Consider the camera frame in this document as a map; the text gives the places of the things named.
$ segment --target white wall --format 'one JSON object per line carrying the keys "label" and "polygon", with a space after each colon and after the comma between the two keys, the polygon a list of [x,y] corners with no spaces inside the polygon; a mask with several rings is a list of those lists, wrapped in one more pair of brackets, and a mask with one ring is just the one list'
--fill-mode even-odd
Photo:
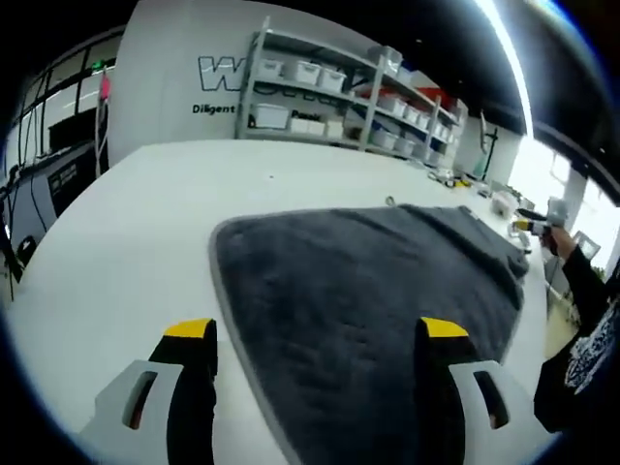
{"label": "white wall", "polygon": [[586,177],[583,177],[575,170],[571,170],[569,174],[569,180],[566,183],[566,189],[564,191],[564,201],[566,202],[567,209],[569,210],[569,217],[566,222],[566,230],[570,231],[573,228],[574,221],[577,219],[577,214],[581,208],[581,202],[583,201],[583,194],[585,193],[585,186],[588,182]]}
{"label": "white wall", "polygon": [[522,136],[520,134],[504,129],[500,126],[494,126],[492,124],[487,125],[487,132],[493,132],[497,127],[497,141],[493,148],[493,156],[491,157],[491,163],[488,166],[486,172],[486,179],[488,181],[497,181],[502,184],[508,184],[508,180],[511,177],[512,166],[514,160],[519,153],[519,146],[521,144]]}
{"label": "white wall", "polygon": [[[150,143],[228,139],[236,112],[193,113],[193,105],[234,107],[250,40],[266,16],[295,32],[363,55],[376,43],[296,10],[239,0],[141,0],[125,29],[110,97],[110,165]],[[199,58],[205,71],[201,79]],[[211,73],[210,59],[220,64]]]}
{"label": "white wall", "polygon": [[[508,184],[514,160],[519,153],[522,136],[508,129],[486,124],[486,132],[491,134],[497,128],[497,140],[493,156],[486,172],[486,181]],[[461,135],[460,145],[454,157],[454,164],[466,172],[474,172],[479,160],[484,156],[481,150],[481,121],[469,116]],[[487,139],[490,150],[490,139]]]}

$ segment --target shelf post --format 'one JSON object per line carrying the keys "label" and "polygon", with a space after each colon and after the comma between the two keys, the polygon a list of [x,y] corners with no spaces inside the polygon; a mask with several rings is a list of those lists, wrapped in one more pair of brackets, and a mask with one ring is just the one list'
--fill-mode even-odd
{"label": "shelf post", "polygon": [[252,97],[254,95],[254,84],[256,83],[256,74],[259,70],[259,63],[261,61],[261,55],[263,54],[264,38],[267,35],[267,29],[269,28],[270,16],[267,16],[263,22],[263,28],[255,40],[250,44],[250,49],[245,63],[245,77],[243,79],[240,99],[238,117],[236,120],[236,139],[245,139],[245,132],[248,127],[248,121],[250,119],[250,107],[252,105]]}
{"label": "shelf post", "polygon": [[428,134],[426,135],[426,140],[424,141],[424,161],[428,161],[428,157],[430,156],[430,142],[433,140],[433,134],[435,134],[435,127],[437,126],[437,122],[439,121],[439,108],[442,105],[442,97],[438,95],[435,97],[435,107],[433,107],[433,113],[430,118],[430,125],[428,127]]}
{"label": "shelf post", "polygon": [[370,129],[372,128],[372,122],[375,119],[375,108],[377,107],[377,101],[379,100],[379,90],[381,89],[384,68],[386,66],[385,60],[385,57],[381,56],[379,59],[379,66],[375,70],[375,78],[373,79],[372,90],[370,91],[370,100],[368,101],[366,119],[364,119],[364,127],[361,130],[361,135],[359,136],[359,150],[362,152],[366,151],[368,148]]}

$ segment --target red object on shelf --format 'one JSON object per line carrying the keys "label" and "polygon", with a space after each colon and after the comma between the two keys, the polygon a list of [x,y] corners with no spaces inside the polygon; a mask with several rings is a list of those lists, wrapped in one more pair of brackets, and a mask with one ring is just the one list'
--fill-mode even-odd
{"label": "red object on shelf", "polygon": [[[416,87],[416,90],[418,90],[420,93],[424,94],[426,97],[428,97],[430,100],[432,100],[433,103],[435,103],[435,98],[438,95],[441,96],[441,98],[442,98],[442,107],[444,109],[446,109],[447,111],[450,111],[451,109],[453,109],[456,106],[456,99],[454,99],[453,97],[448,95],[446,92],[444,92],[439,87]],[[362,92],[359,92],[358,96],[363,97],[364,99],[370,99],[370,91],[371,91],[370,88],[365,89]],[[416,101],[416,100],[407,99],[405,96],[400,94],[397,90],[395,90],[395,89],[393,89],[393,88],[391,88],[389,86],[383,86],[381,89],[379,89],[379,97],[384,97],[386,95],[398,96],[402,100],[407,102],[407,104],[411,105],[414,108],[417,108],[417,109],[428,109],[427,106],[425,104],[423,104],[422,102],[419,102],[419,101]]]}

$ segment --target gray towel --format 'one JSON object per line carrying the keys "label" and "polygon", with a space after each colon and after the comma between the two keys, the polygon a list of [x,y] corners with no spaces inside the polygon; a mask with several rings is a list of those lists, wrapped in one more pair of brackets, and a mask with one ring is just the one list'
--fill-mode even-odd
{"label": "gray towel", "polygon": [[213,245],[253,390],[287,458],[310,465],[414,463],[418,319],[463,326],[483,358],[499,360],[528,269],[465,207],[238,219]]}

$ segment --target person's hand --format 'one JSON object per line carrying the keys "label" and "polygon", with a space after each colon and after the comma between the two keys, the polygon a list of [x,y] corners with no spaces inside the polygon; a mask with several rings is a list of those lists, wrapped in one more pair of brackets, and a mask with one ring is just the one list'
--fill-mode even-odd
{"label": "person's hand", "polygon": [[550,237],[549,235],[544,235],[541,237],[542,246],[550,249],[551,238],[556,243],[558,256],[564,260],[567,260],[577,246],[569,232],[564,228],[551,228]]}

